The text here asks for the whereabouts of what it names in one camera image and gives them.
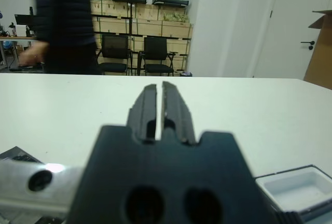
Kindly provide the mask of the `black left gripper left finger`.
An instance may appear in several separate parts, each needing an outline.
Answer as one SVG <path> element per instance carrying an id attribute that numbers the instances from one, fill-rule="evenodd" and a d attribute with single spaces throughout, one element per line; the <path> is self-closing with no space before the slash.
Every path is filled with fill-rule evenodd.
<path id="1" fill-rule="evenodd" d="M 127 126 L 133 135 L 143 142 L 153 142 L 156 134 L 157 87 L 149 84 L 135 100 L 129 110 Z"/>

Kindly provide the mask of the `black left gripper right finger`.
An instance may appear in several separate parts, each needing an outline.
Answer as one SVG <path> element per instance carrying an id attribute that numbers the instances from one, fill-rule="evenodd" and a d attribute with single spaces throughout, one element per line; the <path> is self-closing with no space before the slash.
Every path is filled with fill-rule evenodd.
<path id="1" fill-rule="evenodd" d="M 177 86 L 167 81 L 162 83 L 162 129 L 172 129 L 185 145 L 196 144 L 190 110 Z"/>

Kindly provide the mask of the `person's bare hand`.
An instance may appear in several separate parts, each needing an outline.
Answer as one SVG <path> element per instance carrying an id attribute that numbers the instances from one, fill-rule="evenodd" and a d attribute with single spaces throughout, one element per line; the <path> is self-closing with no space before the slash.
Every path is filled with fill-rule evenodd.
<path id="1" fill-rule="evenodd" d="M 31 47 L 20 54 L 19 64 L 21 66 L 34 66 L 37 63 L 43 63 L 48 49 L 49 43 L 36 41 Z"/>

